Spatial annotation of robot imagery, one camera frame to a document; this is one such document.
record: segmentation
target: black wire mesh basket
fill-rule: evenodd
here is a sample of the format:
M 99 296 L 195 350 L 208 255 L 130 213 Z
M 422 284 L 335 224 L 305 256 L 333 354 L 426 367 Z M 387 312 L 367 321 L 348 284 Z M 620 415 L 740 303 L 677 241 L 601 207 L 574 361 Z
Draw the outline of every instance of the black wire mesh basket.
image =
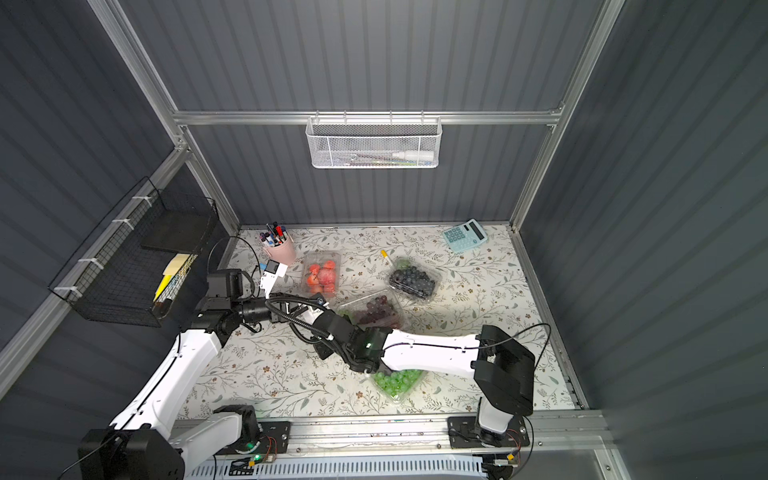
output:
M 62 268 L 49 285 L 85 319 L 160 326 L 219 221 L 207 197 L 153 189 L 139 200 L 97 252 L 75 260 L 78 248 L 74 276 Z

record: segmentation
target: white wire mesh basket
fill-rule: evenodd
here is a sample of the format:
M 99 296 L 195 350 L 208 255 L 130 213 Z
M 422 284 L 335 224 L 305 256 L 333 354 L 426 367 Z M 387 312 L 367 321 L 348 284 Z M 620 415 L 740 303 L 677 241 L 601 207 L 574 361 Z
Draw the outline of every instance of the white wire mesh basket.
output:
M 442 125 L 326 124 L 310 118 L 306 140 L 315 168 L 435 168 Z

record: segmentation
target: yellow sticky note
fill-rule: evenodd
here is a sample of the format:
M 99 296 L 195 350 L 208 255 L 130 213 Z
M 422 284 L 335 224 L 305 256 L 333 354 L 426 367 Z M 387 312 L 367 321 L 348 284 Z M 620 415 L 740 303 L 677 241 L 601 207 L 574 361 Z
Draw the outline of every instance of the yellow sticky note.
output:
M 189 257 L 189 253 L 177 253 L 176 256 L 168 262 L 168 265 L 166 265 L 165 270 L 163 270 L 163 275 L 176 275 Z
M 160 296 L 161 293 L 163 293 L 163 290 L 165 290 L 165 287 L 168 286 L 170 283 L 170 279 L 174 278 L 173 275 L 166 275 L 163 276 L 163 281 L 160 282 L 160 286 L 155 290 L 154 292 L 154 299 L 157 300 L 157 298 Z

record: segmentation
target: wall-mounted basket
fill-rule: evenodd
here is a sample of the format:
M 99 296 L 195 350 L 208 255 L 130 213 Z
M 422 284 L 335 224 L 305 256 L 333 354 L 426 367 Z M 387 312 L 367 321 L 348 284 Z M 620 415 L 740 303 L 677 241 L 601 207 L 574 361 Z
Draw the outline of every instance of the wall-mounted basket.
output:
M 85 319 L 160 326 L 219 220 L 206 197 L 153 189 L 137 200 L 126 218 L 113 220 L 117 228 L 95 255 L 70 259 L 67 265 L 77 261 L 80 269 L 74 281 L 62 268 L 48 287 Z M 164 279 L 178 253 L 188 257 Z
M 326 123 L 310 118 L 306 140 L 315 168 L 435 168 L 442 125 Z

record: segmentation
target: strawberry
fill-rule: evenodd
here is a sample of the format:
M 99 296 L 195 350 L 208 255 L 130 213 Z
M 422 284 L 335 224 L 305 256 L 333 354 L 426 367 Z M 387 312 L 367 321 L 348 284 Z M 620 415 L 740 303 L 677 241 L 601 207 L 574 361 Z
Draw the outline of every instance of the strawberry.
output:
M 329 283 L 335 283 L 336 282 L 336 272 L 334 272 L 333 270 L 328 269 L 328 268 L 323 268 L 323 269 L 320 270 L 320 273 L 317 274 L 317 279 L 323 285 L 327 285 Z

